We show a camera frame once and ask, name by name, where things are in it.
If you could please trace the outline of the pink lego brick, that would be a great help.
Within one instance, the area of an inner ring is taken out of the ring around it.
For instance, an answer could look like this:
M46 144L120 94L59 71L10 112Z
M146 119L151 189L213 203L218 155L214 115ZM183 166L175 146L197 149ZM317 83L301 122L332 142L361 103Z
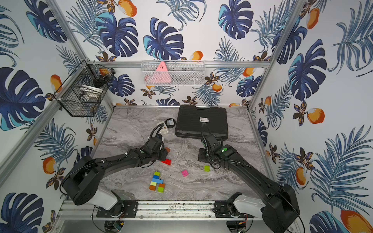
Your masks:
M182 176L183 177L186 177L186 176L188 176L189 175L189 172L187 171L187 170L183 170L182 171Z

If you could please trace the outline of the light blue long lego brick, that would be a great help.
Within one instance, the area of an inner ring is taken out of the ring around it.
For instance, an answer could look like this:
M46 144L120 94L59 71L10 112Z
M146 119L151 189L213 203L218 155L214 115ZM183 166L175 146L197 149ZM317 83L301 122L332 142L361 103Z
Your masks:
M163 180L161 180L161 179L155 179L155 178L153 178L152 182L158 183L158 184L163 184Z

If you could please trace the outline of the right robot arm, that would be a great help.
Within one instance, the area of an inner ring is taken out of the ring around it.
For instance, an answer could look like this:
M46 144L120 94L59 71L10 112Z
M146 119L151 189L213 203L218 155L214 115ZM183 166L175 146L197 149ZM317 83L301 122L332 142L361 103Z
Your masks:
M209 130L201 126L206 161L233 172L241 178L262 200L259 209L267 227L274 233L284 233L300 217L295 190L288 184L280 185L249 164L232 146L224 145Z

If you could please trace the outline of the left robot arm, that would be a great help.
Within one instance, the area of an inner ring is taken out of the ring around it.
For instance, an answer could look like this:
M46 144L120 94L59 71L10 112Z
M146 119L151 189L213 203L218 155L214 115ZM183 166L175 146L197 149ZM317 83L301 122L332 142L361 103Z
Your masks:
M158 124L143 146L131 148L124 154L99 159L81 158L66 175L61 187L75 205L92 203L110 209L119 199L110 191L99 190L101 180L125 169L147 168L155 161L164 161L168 151L159 134L163 127L164 123Z

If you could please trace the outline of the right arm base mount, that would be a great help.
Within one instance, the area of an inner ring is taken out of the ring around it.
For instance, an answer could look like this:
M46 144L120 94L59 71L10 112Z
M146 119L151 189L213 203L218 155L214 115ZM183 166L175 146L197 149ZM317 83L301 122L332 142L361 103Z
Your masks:
M216 218L252 218L252 215L239 213L233 203L228 201L215 201L212 209Z

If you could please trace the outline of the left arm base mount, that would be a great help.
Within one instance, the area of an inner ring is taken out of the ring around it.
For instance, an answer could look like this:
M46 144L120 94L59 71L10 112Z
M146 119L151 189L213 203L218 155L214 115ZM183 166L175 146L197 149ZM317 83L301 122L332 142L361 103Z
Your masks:
M99 207L98 218L135 218L139 203L137 201L118 201L110 210Z

